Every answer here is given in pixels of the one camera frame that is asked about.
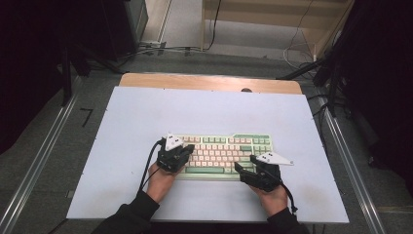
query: person's right hand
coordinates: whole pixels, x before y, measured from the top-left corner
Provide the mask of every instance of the person's right hand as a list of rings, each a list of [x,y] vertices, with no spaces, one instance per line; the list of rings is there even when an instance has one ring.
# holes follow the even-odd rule
[[[261,206],[264,208],[267,216],[275,215],[284,210],[288,205],[288,197],[285,189],[280,185],[271,192],[266,192],[253,186],[249,187],[258,195]]]

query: black sleeve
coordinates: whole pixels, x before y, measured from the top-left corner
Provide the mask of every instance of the black sleeve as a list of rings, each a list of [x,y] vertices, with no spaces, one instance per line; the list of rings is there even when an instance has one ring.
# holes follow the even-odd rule
[[[298,223],[296,217],[285,208],[281,212],[267,218],[274,233],[280,234],[310,234],[303,224]]]
[[[129,205],[122,205],[119,210],[105,219],[92,234],[135,234],[149,230],[149,220],[159,208],[151,197],[139,191]]]

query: green and white keyboard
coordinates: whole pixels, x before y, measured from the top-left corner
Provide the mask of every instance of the green and white keyboard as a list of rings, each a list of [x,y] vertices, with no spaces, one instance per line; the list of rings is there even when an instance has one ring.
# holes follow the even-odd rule
[[[176,179],[238,180],[240,176],[234,169],[234,162],[255,172],[255,165],[249,161],[249,155],[259,156],[273,151],[269,135],[176,136],[185,142],[183,146],[195,145],[185,169]]]

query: black cloth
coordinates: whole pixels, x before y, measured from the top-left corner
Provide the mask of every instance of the black cloth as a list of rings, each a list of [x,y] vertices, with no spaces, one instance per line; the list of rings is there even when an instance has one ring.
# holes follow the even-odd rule
[[[139,191],[136,195],[136,198],[129,205],[122,205],[115,214],[105,219],[92,234],[136,234],[150,231],[150,219],[155,211],[159,209],[159,207],[159,204],[152,200],[152,198],[149,197],[145,192]],[[298,223],[295,216],[293,216],[289,212],[288,208],[285,208],[283,211],[274,214],[267,220],[270,227],[268,229],[268,233],[310,233],[305,225]],[[202,225],[212,226],[213,224],[201,224],[200,227]],[[221,230],[217,230],[217,228],[215,228],[210,233],[233,233],[233,230],[231,230],[231,228],[222,230],[222,224],[217,224],[217,226],[219,226],[219,229]],[[165,228],[162,233],[175,233],[175,231],[176,230],[172,228]]]

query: person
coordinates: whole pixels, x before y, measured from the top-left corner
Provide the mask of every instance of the person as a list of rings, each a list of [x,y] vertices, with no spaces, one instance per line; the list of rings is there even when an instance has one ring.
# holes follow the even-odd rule
[[[156,163],[151,165],[148,172],[149,175],[153,175],[149,178],[146,192],[138,191],[130,204],[122,205],[115,214],[105,219],[92,234],[135,234],[144,233],[151,229],[151,217],[159,209],[159,204],[167,196],[179,172],[168,173],[159,169]],[[295,216],[290,213],[284,188],[278,186],[271,192],[265,192],[252,186],[250,188],[258,195],[261,206],[267,213],[269,233],[309,233],[307,227],[298,223]]]

